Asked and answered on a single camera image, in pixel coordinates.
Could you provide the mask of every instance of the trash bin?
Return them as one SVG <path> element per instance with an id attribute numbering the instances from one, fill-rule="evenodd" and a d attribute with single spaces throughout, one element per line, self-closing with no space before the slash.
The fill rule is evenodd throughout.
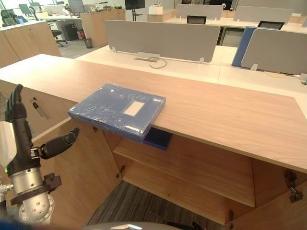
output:
<path id="1" fill-rule="evenodd" d="M 85 39 L 84 39 L 84 43 L 85 43 L 85 45 L 86 45 L 86 48 L 88 48 L 88 49 L 93 48 L 91 38 L 85 38 Z"/>

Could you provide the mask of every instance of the floor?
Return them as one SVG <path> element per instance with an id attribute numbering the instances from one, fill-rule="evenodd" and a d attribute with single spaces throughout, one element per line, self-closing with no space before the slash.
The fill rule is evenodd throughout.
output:
<path id="1" fill-rule="evenodd" d="M 195 221 L 205 230 L 224 230 L 220 224 L 125 181 L 114 189 L 86 225 L 120 221 L 174 222 L 187 226 Z"/>
<path id="2" fill-rule="evenodd" d="M 59 47 L 59 51 L 62 54 L 62 57 L 65 58 L 78 58 L 84 54 L 90 53 L 94 50 L 97 50 L 99 47 L 95 48 L 86 48 L 85 43 L 83 40 L 73 40 L 73 41 L 67 41 L 68 44 L 62 43 L 64 47 Z"/>

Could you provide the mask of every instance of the cabinet shelf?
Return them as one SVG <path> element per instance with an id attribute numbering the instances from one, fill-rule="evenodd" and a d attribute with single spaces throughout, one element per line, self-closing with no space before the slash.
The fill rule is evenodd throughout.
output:
<path id="1" fill-rule="evenodd" d="M 244 205 L 255 206 L 249 157 L 177 135 L 173 135 L 167 151 L 123 138 L 113 152 Z"/>

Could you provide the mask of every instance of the window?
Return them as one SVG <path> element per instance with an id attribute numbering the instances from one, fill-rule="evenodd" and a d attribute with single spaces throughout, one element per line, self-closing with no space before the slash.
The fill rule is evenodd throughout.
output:
<path id="1" fill-rule="evenodd" d="M 33 0 L 33 2 L 39 2 L 41 6 L 54 4 L 53 0 Z"/>
<path id="2" fill-rule="evenodd" d="M 1 0 L 4 7 L 6 9 L 17 9 L 19 8 L 19 4 L 27 4 L 28 6 L 30 6 L 30 3 L 28 0 Z"/>

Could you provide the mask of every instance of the white box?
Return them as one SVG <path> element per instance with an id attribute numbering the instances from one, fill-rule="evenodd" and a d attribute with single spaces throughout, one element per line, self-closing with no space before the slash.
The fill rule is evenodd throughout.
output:
<path id="1" fill-rule="evenodd" d="M 163 6 L 159 6 L 159 7 L 150 6 L 150 7 L 148 7 L 148 14 L 163 14 Z"/>

